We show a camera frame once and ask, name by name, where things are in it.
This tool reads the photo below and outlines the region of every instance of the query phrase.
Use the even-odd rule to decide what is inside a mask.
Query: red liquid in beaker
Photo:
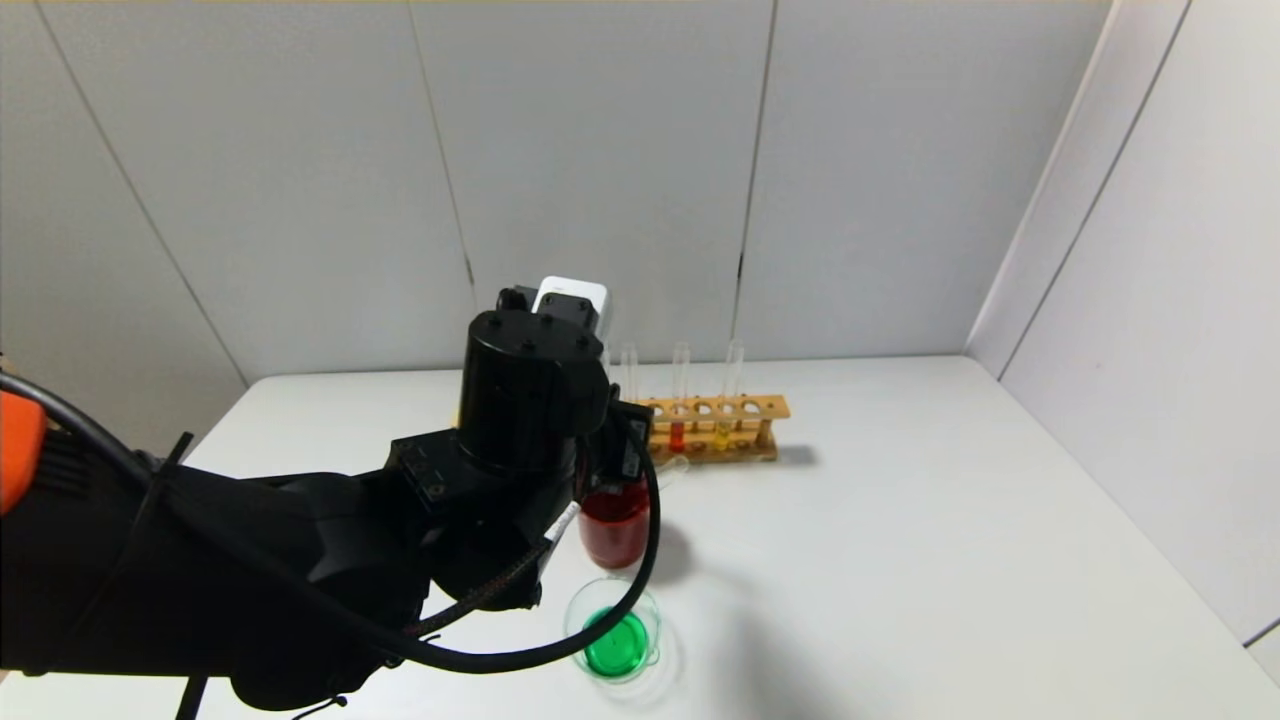
[[[577,529],[586,553],[600,568],[617,570],[640,560],[649,542],[648,484],[622,486],[618,495],[589,495]]]

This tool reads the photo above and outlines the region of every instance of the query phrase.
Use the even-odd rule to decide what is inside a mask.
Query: wooden test tube rack
[[[721,410],[718,397],[653,397],[641,402],[653,407],[653,429],[649,433],[649,454],[654,465],[662,465],[675,455],[684,455],[690,464],[705,462],[760,462],[778,459],[778,445],[773,438],[773,420],[791,416],[787,400],[781,395],[739,395],[724,401],[731,410]],[[671,451],[671,424],[685,424],[685,451]],[[716,427],[732,423],[728,447],[716,448]]]

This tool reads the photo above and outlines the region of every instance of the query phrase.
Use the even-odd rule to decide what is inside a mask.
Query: green liquid
[[[591,626],[612,610],[600,609],[584,628]],[[586,666],[602,678],[621,678],[634,673],[649,655],[649,632],[644,623],[627,612],[621,623],[586,647]]]

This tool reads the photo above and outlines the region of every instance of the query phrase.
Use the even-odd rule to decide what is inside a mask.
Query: glass test tube
[[[689,343],[677,342],[676,350],[671,356],[671,370],[672,370],[671,396],[676,398],[676,405],[672,406],[672,414],[676,416],[689,414],[689,360],[690,360]],[[685,451],[684,421],[671,423],[671,451],[677,454]]]
[[[640,354],[636,352],[634,342],[622,346],[618,365],[622,372],[622,400],[640,402]]]
[[[724,357],[724,384],[721,386],[719,407],[721,413],[733,411],[733,398],[742,392],[742,357],[745,351],[742,341],[735,340],[728,343],[728,354]],[[728,450],[730,436],[736,425],[735,420],[719,420],[716,423],[716,436],[712,438],[712,447],[716,450]]]
[[[612,383],[613,382],[613,366],[612,366],[613,365],[613,357],[609,356],[609,341],[604,341],[600,345],[604,346],[604,350],[600,351],[600,365],[604,366],[604,379]]]

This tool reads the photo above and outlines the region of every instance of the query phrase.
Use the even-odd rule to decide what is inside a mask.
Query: white wall panel
[[[1005,386],[1242,639],[1280,615],[1280,3],[1193,3]]]
[[[1115,0],[965,352],[1000,377],[1084,223],[1188,0]]]
[[[1271,630],[1249,648],[1249,655],[1280,685],[1280,630]]]
[[[723,355],[769,13],[413,4],[481,304],[547,274],[600,281],[616,341]]]
[[[781,3],[737,332],[753,357],[957,352],[1107,3]]]
[[[31,3],[0,3],[0,347],[157,454],[244,391]]]
[[[404,4],[55,4],[244,374],[456,365],[475,305]]]

